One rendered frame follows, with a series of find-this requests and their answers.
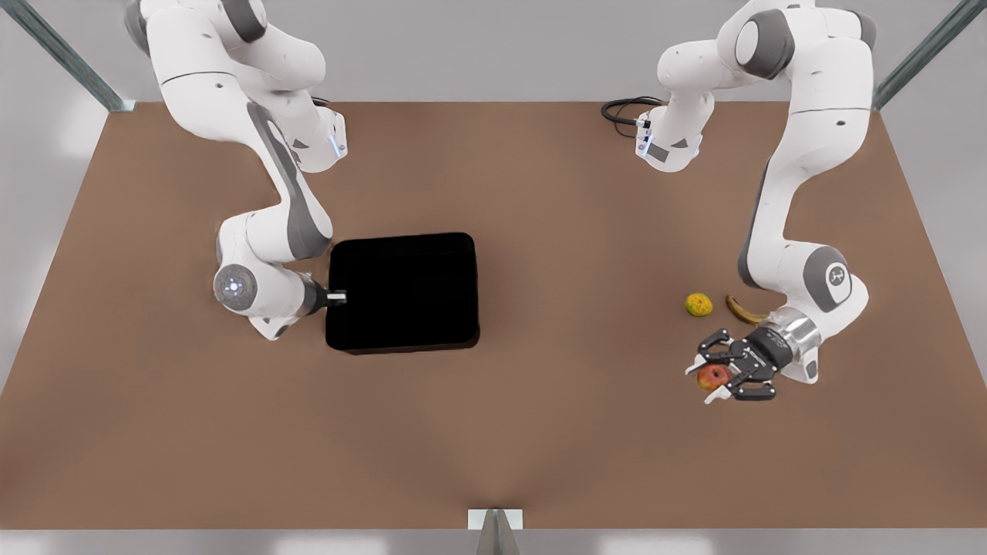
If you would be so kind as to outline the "black storage box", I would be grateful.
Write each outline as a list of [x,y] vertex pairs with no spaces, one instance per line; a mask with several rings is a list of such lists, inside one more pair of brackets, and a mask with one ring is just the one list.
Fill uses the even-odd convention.
[[332,246],[325,343],[350,355],[472,348],[480,338],[478,263],[464,232]]

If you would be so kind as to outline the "brown spotted banana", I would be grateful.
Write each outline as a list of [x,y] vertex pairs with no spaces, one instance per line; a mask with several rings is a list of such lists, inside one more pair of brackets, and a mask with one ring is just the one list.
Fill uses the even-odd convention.
[[727,309],[740,321],[743,321],[750,325],[758,325],[760,322],[764,321],[769,314],[756,314],[750,310],[745,309],[736,298],[728,294],[725,298]]

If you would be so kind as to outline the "silver frame post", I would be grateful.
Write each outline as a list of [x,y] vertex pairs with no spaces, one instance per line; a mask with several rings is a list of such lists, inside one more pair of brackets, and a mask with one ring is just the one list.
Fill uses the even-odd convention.
[[121,98],[27,0],[0,0],[10,18],[110,113],[132,113],[134,99]]
[[479,530],[476,555],[521,555],[515,531],[523,528],[521,509],[469,509],[468,530]]
[[987,10],[987,0],[959,0],[959,3],[898,63],[888,77],[878,84],[874,91],[871,110],[883,109],[985,10]]

